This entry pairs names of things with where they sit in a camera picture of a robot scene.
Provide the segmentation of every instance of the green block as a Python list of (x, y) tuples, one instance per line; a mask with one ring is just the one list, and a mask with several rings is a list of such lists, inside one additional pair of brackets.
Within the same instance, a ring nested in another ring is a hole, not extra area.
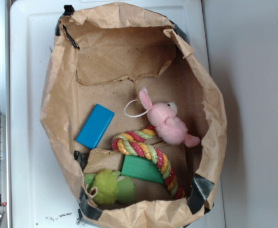
[(125, 156), (122, 175), (164, 184), (158, 167), (152, 161), (138, 156)]

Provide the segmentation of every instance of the multicolored rope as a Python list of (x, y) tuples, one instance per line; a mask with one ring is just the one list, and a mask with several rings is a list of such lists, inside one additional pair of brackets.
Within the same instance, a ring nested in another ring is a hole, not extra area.
[(112, 139), (112, 147), (125, 155), (140, 156), (151, 160), (159, 168), (164, 184), (176, 199), (185, 196), (183, 188), (178, 184), (174, 168), (165, 153), (144, 142), (157, 134), (154, 126), (150, 125), (142, 130), (126, 132)]

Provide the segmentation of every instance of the white wall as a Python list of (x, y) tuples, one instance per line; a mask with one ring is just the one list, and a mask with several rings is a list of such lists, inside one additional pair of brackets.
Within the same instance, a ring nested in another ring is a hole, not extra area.
[(278, 228), (278, 0), (202, 0), (229, 121), (227, 228)]

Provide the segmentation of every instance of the stuffed bunny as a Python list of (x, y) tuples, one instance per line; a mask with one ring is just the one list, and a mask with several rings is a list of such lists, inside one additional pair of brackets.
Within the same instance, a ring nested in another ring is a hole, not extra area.
[(185, 123), (176, 116), (177, 106), (174, 102), (153, 105), (145, 87), (140, 90), (139, 99), (147, 110), (149, 122), (155, 126), (158, 136), (165, 142), (171, 145), (184, 143), (187, 147), (194, 147), (200, 143), (198, 137), (187, 133)]

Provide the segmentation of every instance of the blue block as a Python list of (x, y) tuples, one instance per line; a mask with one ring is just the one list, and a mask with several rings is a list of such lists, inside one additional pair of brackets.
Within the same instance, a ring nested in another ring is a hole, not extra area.
[(114, 112), (97, 104), (76, 141), (90, 149), (96, 148), (114, 115)]

